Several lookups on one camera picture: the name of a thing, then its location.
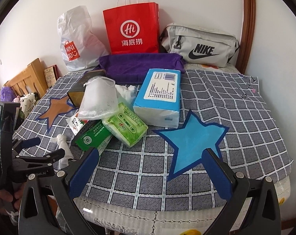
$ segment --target white plastic bag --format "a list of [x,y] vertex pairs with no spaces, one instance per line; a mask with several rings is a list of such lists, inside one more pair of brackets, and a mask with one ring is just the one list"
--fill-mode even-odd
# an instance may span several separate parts
[[100,40],[91,32],[92,22],[86,6],[75,7],[58,18],[62,57],[69,71],[99,65],[99,57],[108,55]]
[[78,119],[98,120],[108,118],[118,110],[115,81],[104,76],[95,76],[88,80],[79,108]]

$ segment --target white tissue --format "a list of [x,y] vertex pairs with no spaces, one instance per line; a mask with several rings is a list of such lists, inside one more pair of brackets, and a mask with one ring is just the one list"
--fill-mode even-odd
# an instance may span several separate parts
[[63,169],[69,165],[69,159],[74,159],[73,154],[66,142],[66,136],[59,134],[56,138],[51,138],[50,142],[57,143],[59,148],[63,148],[65,155],[59,160],[59,169]]
[[137,88],[135,86],[129,86],[126,88],[126,86],[120,86],[115,85],[116,89],[116,95],[118,98],[118,103],[124,103],[131,111],[134,111],[133,109],[133,103],[136,98],[136,92]]

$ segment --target zipper pull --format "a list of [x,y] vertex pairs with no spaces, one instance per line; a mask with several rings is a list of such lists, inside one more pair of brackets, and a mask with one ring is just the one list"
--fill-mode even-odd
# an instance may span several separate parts
[[175,49],[181,49],[181,38],[182,38],[182,36],[180,35],[180,36],[178,37],[177,42],[175,42],[173,48],[175,48]]

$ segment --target light blue star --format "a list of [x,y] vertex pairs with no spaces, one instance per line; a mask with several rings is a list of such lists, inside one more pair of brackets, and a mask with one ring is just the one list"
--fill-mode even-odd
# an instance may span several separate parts
[[182,127],[155,130],[174,148],[168,181],[200,164],[202,152],[207,148],[222,159],[219,144],[228,129],[217,123],[205,124],[190,110]]

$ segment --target book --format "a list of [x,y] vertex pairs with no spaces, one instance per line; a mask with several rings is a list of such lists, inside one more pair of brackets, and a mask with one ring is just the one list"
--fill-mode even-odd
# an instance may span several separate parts
[[84,73],[82,78],[75,83],[71,89],[67,92],[67,95],[69,99],[71,100],[72,104],[79,108],[81,106],[86,86],[84,84],[90,80],[91,78],[95,76],[106,76],[105,70],[93,70],[93,71],[87,71]]
[[49,68],[44,69],[44,76],[46,78],[46,82],[48,87],[52,87],[56,81],[58,80],[58,72],[57,72],[57,66],[53,65]]

